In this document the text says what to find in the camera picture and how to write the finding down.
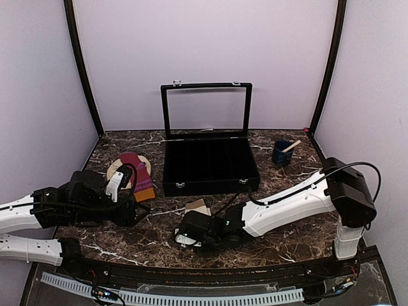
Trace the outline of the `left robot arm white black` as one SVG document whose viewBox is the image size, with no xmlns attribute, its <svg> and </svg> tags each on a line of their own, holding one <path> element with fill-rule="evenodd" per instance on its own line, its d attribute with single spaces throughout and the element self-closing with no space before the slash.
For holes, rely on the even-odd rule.
<svg viewBox="0 0 408 306">
<path fill-rule="evenodd" d="M 132 171 L 126 167 L 110 180 L 92 170 L 75 171 L 71 180 L 58 187 L 38 189 L 19 200 L 1 205 L 1 257 L 26 262 L 65 266 L 76 278 L 90 272 L 74 238 L 38 240 L 16 237 L 20 230 L 56 226 L 98 226 L 110 221 L 133 227 L 150 214 L 150 208 L 133 196 L 120 197 Z"/>
</svg>

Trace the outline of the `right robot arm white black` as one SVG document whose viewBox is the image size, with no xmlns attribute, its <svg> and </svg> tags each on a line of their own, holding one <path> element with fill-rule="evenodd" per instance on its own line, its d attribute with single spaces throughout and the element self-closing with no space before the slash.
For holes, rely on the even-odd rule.
<svg viewBox="0 0 408 306">
<path fill-rule="evenodd" d="M 281 226 L 306 217 L 337 212 L 337 232 L 333 242 L 334 256 L 325 263 L 326 272 L 338 277 L 349 268 L 350 259 L 358 253 L 358 243 L 377 216 L 378 192 L 369 191 L 364 175 L 356 166 L 379 169 L 369 162 L 345 164 L 334 157 L 324 160 L 323 169 L 309 178 L 269 197 L 255 200 L 251 189 L 248 201 L 229 201 L 218 212 L 208 215 L 188 210 L 174 234 L 174 241 L 193 247 L 198 254 L 217 254 L 238 249 Z"/>
</svg>

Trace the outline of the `beige brown block sock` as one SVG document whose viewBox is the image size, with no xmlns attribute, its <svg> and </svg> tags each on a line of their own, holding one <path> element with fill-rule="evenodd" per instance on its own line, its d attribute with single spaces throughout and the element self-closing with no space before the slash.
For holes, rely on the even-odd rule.
<svg viewBox="0 0 408 306">
<path fill-rule="evenodd" d="M 194 202 L 186 204 L 185 214 L 191 211 L 199 212 L 205 215 L 212 215 L 210 208 L 207 207 L 205 200 L 203 198 L 200 198 Z"/>
</svg>

